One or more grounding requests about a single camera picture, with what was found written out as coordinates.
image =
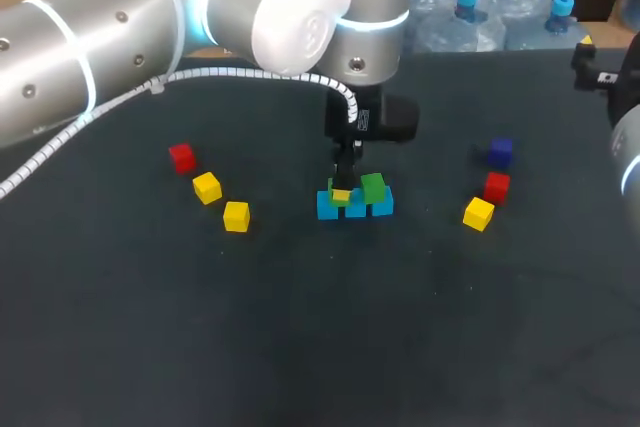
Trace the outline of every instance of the toy block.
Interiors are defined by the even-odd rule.
[[[329,191],[321,190],[316,195],[316,211],[318,220],[338,220],[338,207],[329,199]]]
[[[350,190],[331,189],[331,200],[334,202],[346,202],[348,204],[350,197]]]
[[[393,194],[391,193],[391,187],[385,187],[384,201],[371,206],[371,215],[374,217],[393,215]]]
[[[329,191],[329,202],[331,203],[331,205],[333,205],[334,207],[346,207],[347,205],[349,205],[349,199],[350,197],[347,196],[347,200],[337,200],[334,197],[334,189],[333,189],[333,179],[329,179],[329,183],[328,183],[328,187],[327,190]],[[344,198],[344,194],[338,194],[339,198]]]
[[[178,174],[186,174],[195,170],[196,157],[189,144],[174,145],[169,149],[169,155]]]
[[[364,191],[364,203],[377,204],[384,202],[385,183],[382,174],[367,174],[360,177]]]
[[[204,205],[209,205],[211,202],[222,197],[220,182],[218,182],[218,179],[216,179],[211,172],[207,172],[193,179],[193,188]]]
[[[344,209],[344,216],[348,219],[362,219],[367,217],[367,204],[364,203],[364,193],[362,189],[353,189],[349,205]]]
[[[493,217],[494,208],[489,202],[475,197],[467,207],[467,210],[465,210],[462,223],[484,232],[484,229],[487,228],[491,221],[491,217]]]
[[[496,169],[506,169],[511,164],[513,141],[510,139],[493,139],[489,148],[487,161]]]
[[[511,177],[508,175],[491,172],[484,186],[484,195],[482,198],[490,204],[502,205],[507,198],[510,183]]]
[[[227,232],[246,232],[249,230],[251,213],[246,202],[227,202],[224,208],[224,228]]]

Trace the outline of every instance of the dark gray mat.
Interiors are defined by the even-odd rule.
[[[569,59],[403,65],[419,138],[361,164],[390,219],[315,220],[321,88],[191,80],[109,114],[0,203],[0,424],[637,425],[638,250]],[[462,212],[495,136],[512,190],[479,234]],[[174,175],[184,141],[250,234]],[[2,178],[42,143],[0,152]]]

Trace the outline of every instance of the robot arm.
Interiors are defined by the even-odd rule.
[[[620,193],[640,232],[640,35],[631,43],[619,72],[598,68],[596,53],[593,45],[576,47],[572,60],[575,87],[607,95],[609,122],[613,128],[611,151]]]
[[[317,64],[349,86],[379,85],[397,69],[408,4],[26,0],[0,11],[0,147],[166,78],[183,56],[211,45],[280,75]]]

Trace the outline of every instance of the metal screw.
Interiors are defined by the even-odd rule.
[[[361,72],[364,70],[365,63],[360,57],[354,57],[349,61],[349,68],[354,72]]]
[[[25,85],[22,88],[22,96],[25,99],[33,99],[36,96],[36,86],[33,84]]]

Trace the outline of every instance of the cyan block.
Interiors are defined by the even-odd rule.
[[[344,216],[349,219],[362,219],[367,216],[367,204],[364,203],[362,189],[353,189],[350,204],[344,209]]]
[[[318,220],[338,220],[338,207],[329,202],[329,192],[321,190],[316,195],[316,210]]]
[[[393,215],[393,194],[391,193],[391,187],[385,187],[384,201],[371,206],[371,215],[374,217]]]
[[[513,141],[511,139],[493,139],[487,160],[497,169],[506,169],[511,164]]]

